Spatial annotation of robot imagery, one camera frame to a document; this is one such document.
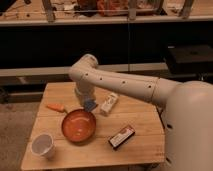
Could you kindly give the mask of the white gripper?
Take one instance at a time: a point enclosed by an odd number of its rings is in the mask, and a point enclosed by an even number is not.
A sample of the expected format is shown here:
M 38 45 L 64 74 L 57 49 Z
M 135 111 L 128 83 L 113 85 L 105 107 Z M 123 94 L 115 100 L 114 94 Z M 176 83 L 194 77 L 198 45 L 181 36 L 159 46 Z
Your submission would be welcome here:
M 80 104 L 84 104 L 87 100 L 95 100 L 94 86 L 91 84 L 77 83 L 75 86 L 75 94 Z

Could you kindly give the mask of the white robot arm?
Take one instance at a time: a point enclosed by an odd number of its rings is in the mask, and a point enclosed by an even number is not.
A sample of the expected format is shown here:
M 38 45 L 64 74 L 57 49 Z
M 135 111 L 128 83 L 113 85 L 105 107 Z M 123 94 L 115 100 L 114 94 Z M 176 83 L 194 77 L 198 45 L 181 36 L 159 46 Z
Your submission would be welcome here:
M 100 87 L 161 108 L 163 171 L 213 171 L 213 84 L 103 71 L 91 54 L 70 67 L 69 77 L 80 102 L 93 99 Z

